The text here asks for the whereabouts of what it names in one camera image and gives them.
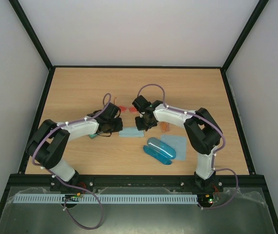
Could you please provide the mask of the light blue cleaning cloth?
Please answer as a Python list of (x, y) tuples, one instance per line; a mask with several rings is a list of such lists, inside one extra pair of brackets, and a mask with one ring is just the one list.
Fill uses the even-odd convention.
[(119, 137), (140, 138), (144, 137), (144, 132), (143, 130), (138, 130), (137, 127), (126, 127), (119, 132)]

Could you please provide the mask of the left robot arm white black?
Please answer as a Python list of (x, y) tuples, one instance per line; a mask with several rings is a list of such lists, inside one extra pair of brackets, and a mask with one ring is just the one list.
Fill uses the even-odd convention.
[(67, 143), (83, 136), (121, 131), (123, 124), (120, 114), (118, 106), (108, 103), (102, 110), (79, 120), (56, 123), (47, 119), (28, 141), (25, 151), (35, 165), (68, 182), (77, 171), (62, 158)]

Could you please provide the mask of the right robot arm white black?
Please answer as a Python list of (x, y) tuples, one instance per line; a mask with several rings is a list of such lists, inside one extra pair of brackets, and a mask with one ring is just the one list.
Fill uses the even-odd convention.
[(157, 126), (158, 122), (167, 122), (186, 130), (189, 141), (198, 154), (196, 187), (201, 191), (208, 190), (216, 176), (214, 160), (217, 146), (224, 140), (221, 129), (210, 113), (205, 108), (197, 111), (175, 108), (160, 100), (151, 103), (142, 95), (135, 98), (132, 105), (140, 113), (140, 116), (135, 118), (139, 131), (148, 131)]

